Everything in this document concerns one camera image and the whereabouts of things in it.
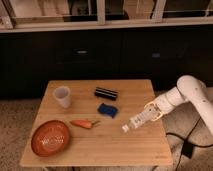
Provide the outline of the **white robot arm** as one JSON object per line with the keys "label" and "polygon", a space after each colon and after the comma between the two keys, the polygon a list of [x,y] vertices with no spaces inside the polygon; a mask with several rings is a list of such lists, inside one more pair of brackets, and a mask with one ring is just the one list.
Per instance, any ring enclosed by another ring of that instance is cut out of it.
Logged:
{"label": "white robot arm", "polygon": [[177,106],[191,102],[200,114],[210,133],[213,135],[213,104],[207,96],[206,85],[197,78],[184,75],[177,80],[177,85],[144,106],[153,108],[155,115],[152,120],[158,120],[169,114]]}

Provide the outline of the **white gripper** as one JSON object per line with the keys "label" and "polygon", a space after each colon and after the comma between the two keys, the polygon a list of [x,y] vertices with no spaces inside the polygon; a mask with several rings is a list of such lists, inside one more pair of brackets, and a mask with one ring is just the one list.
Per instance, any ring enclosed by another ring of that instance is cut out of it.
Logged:
{"label": "white gripper", "polygon": [[164,93],[159,95],[154,102],[151,101],[144,106],[144,109],[149,108],[150,106],[157,106],[159,110],[153,114],[151,121],[156,121],[160,119],[164,114],[170,113],[176,107],[176,98]]}

